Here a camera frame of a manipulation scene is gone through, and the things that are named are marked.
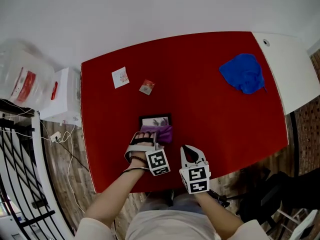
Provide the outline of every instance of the blue towel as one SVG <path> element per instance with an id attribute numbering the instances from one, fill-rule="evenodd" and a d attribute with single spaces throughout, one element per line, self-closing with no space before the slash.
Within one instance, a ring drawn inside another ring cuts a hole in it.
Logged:
<path id="1" fill-rule="evenodd" d="M 222 65 L 219 71 L 230 85 L 244 94 L 253 94 L 265 87 L 261 66 L 253 54 L 239 54 Z"/>

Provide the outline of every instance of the bracelet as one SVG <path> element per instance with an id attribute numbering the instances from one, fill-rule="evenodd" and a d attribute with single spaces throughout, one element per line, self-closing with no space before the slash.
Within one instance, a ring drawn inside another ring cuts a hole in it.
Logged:
<path id="1" fill-rule="evenodd" d="M 123 172 L 121 172 L 120 176 L 121 176 L 122 174 L 124 174 L 124 173 L 130 172 L 130 171 L 132 171 L 132 170 L 138 170 L 138 169 L 144 170 L 144 171 L 150 171 L 150 169 L 149 169 L 149 168 L 146 168 L 146 167 L 133 167 L 133 168 L 128 168 L 128 169 L 124 170 Z"/>
<path id="2" fill-rule="evenodd" d="M 130 163 L 132 162 L 132 159 L 137 159 L 137 160 L 139 160 L 141 162 L 144 162 L 144 164 L 146 166 L 148 165 L 148 162 L 146 160 L 144 160 L 143 158 L 141 158 L 141 157 L 138 157 L 138 156 L 135 156 L 135 155 L 130 156 Z"/>

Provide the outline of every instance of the grey shorts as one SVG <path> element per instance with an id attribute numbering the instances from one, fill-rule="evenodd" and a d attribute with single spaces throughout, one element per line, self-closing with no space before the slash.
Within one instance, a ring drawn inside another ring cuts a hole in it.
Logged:
<path id="1" fill-rule="evenodd" d="M 195 196 L 193 194 L 183 193 L 176 196 L 172 203 L 167 201 L 165 198 L 153 197 L 149 195 L 139 212 L 146 211 L 157 211 L 157 210 L 174 210 L 174 211 L 184 211 L 196 214 L 204 214 L 202 208 L 198 204 Z"/>

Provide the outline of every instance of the person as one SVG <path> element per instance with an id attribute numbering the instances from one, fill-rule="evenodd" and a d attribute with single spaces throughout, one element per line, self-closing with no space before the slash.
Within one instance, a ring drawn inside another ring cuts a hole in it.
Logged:
<path id="1" fill-rule="evenodd" d="M 152 133 L 140 133 L 135 138 L 153 138 Z M 152 146 L 141 142 L 139 145 Z M 140 159 L 132 159 L 129 169 L 146 167 L 146 154 L 135 151 Z M 101 193 L 81 220 L 75 240 L 113 240 L 111 225 L 121 211 L 134 185 L 145 173 L 128 170 Z M 133 218 L 126 240 L 268 240 L 256 220 L 243 223 L 223 208 L 207 192 L 188 194 L 152 192 Z"/>

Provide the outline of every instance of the red tablecloth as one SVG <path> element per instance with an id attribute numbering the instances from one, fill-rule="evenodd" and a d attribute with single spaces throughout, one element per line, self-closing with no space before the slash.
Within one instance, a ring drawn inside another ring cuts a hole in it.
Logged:
<path id="1" fill-rule="evenodd" d="M 247 95 L 230 86 L 219 67 L 254 54 L 266 90 Z M 122 67 L 130 83 L 115 89 Z M 145 173 L 133 192 L 182 187 L 180 147 L 192 145 L 209 161 L 212 178 L 247 167 L 287 145 L 282 103 L 268 63 L 251 32 L 169 37 L 110 52 L 82 63 L 81 113 L 95 190 L 105 190 L 128 167 L 124 158 L 139 116 L 172 114 L 173 142 L 165 147 L 171 172 Z M 139 91 L 155 83 L 150 96 Z"/>

